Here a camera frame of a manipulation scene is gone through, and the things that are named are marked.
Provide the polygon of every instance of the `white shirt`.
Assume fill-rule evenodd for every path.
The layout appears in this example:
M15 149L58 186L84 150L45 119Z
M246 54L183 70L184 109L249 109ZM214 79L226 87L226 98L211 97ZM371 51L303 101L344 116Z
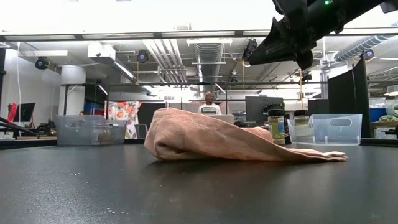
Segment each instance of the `white shirt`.
M212 103L210 105L208 104L203 104L199 107L198 114L217 114L217 115L222 115L221 109L218 105Z

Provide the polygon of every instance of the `jar lid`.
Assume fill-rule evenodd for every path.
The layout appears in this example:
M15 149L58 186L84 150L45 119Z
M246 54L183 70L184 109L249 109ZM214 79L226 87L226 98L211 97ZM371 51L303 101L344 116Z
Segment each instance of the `jar lid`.
M308 116L308 110L296 110L294 116Z
M268 111L268 116L285 116L285 111L282 109L272 109Z

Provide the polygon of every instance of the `person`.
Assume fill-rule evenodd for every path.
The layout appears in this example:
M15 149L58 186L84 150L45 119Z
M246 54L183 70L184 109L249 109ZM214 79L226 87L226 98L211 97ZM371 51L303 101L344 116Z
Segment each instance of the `person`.
M213 103L214 93L212 91L208 91L205 94L206 103L201 105L198 110L198 114L218 114L222 115L221 109L218 105Z

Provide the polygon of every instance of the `pink towel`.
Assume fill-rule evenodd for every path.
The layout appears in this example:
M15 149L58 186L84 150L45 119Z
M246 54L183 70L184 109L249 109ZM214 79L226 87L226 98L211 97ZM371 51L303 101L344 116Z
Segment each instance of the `pink towel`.
M247 161L345 161L342 152L287 149L262 128L239 128L215 118L174 108L155 112L145 147L158 159L219 157Z

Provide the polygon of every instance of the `label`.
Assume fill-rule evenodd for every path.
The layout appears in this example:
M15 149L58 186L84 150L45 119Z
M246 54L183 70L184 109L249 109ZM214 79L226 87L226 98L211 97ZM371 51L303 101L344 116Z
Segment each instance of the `label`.
M296 136L310 136L312 134L309 124L294 126Z
M204 107L201 109L202 114L217 114L217 108L214 107Z
M270 123L269 131L272 134L273 139L285 139L285 123Z

